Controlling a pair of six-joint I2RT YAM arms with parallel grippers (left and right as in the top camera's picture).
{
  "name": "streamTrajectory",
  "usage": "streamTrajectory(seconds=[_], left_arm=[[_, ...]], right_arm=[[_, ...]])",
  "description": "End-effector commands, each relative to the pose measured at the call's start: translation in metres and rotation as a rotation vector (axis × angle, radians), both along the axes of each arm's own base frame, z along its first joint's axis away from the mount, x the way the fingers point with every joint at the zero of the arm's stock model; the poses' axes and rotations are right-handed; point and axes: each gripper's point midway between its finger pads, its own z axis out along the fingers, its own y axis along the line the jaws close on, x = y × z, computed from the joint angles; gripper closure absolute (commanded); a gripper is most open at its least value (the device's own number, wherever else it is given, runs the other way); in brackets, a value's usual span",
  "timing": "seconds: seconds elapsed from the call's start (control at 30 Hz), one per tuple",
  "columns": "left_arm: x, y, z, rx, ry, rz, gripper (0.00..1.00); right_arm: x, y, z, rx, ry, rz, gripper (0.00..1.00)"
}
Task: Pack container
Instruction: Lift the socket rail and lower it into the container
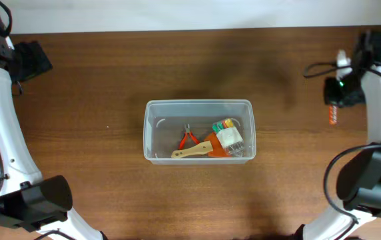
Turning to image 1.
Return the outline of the orange scraper wooden handle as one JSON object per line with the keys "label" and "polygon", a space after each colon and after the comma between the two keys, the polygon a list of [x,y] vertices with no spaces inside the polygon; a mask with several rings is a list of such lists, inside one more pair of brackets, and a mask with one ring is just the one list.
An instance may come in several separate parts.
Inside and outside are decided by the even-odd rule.
{"label": "orange scraper wooden handle", "polygon": [[222,148],[215,133],[210,133],[202,143],[199,143],[194,147],[173,151],[171,157],[173,159],[179,159],[195,155],[207,155],[208,157],[213,158],[230,157],[230,154]]}

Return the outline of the red handled cutting pliers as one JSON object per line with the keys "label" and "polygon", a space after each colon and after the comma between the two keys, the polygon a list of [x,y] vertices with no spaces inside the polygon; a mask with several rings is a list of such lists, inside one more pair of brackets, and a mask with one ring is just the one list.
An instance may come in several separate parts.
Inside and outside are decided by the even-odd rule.
{"label": "red handled cutting pliers", "polygon": [[185,129],[185,132],[184,132],[183,138],[181,139],[179,143],[178,150],[184,149],[185,143],[187,142],[188,138],[190,138],[193,141],[193,143],[195,143],[196,145],[200,143],[200,141],[194,136],[193,132],[191,131],[189,124],[185,124],[184,129]]}

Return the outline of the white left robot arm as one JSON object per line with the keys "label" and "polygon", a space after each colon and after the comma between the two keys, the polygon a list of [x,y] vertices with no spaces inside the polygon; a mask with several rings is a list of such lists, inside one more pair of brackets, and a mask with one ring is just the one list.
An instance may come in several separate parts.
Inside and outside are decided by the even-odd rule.
{"label": "white left robot arm", "polygon": [[34,41],[0,43],[0,227],[38,232],[42,238],[105,239],[73,208],[62,175],[44,179],[25,143],[13,105],[13,84],[52,68]]}

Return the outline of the clear plastic storage box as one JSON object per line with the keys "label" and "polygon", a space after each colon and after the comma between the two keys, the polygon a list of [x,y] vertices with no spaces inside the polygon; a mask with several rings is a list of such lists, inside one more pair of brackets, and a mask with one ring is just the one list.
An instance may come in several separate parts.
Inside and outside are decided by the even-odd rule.
{"label": "clear plastic storage box", "polygon": [[[202,143],[212,131],[212,124],[226,118],[240,123],[244,139],[242,157],[213,158],[195,155],[173,159],[183,138],[184,125],[189,124],[194,136]],[[196,144],[188,138],[184,149]],[[155,165],[221,165],[244,164],[256,155],[256,133],[252,105],[244,99],[157,100],[147,103],[143,131],[143,151]]]}

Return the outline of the pack of AA batteries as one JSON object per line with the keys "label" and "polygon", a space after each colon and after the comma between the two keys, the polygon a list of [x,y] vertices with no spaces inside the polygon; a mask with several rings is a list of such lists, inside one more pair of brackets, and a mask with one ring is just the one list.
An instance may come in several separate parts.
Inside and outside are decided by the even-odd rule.
{"label": "pack of AA batteries", "polygon": [[212,154],[215,157],[242,157],[244,153],[244,139],[238,127],[240,123],[235,118],[226,118],[212,124],[212,131],[216,136],[216,143],[220,146]]}

